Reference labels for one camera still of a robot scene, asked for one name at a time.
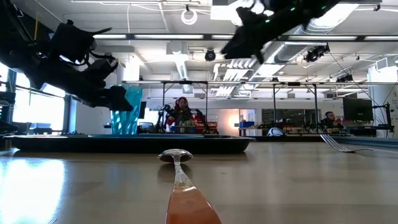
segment person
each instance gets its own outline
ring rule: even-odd
[[[325,119],[321,120],[321,125],[326,127],[326,128],[334,128],[335,127],[335,114],[332,111],[328,111],[325,113]],[[340,123],[336,124],[336,128],[343,129],[344,126],[341,125]]]
[[[190,119],[192,119],[192,113],[188,105],[188,100],[184,96],[181,96],[175,101],[174,113],[170,114],[167,124],[179,124],[181,121],[184,122]]]

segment spoon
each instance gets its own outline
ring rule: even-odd
[[[193,155],[183,149],[169,149],[157,158],[164,162],[173,162],[175,168],[166,224],[221,224],[213,207],[181,168],[181,162],[192,159]]]

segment dark hair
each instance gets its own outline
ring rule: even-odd
[[[333,113],[333,112],[332,112],[332,111],[326,112],[326,113],[325,113],[325,117],[328,117],[328,115],[329,115],[330,113]]]
[[[184,96],[181,96],[180,98],[178,98],[176,101],[175,101],[175,106],[174,106],[174,110],[175,111],[180,111],[180,100],[185,100],[185,102],[187,102],[187,108],[189,108],[188,107],[188,100],[184,97]]]

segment computer monitor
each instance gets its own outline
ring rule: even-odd
[[[141,107],[139,110],[139,119],[144,119],[145,117],[145,108],[147,107],[147,102],[146,101],[142,101],[141,102]]]
[[[344,119],[352,121],[372,121],[371,100],[343,98]]]

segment black tray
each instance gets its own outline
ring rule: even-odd
[[[12,145],[25,152],[161,153],[185,149],[192,154],[235,154],[243,152],[251,138],[217,135],[29,135],[8,136]]]

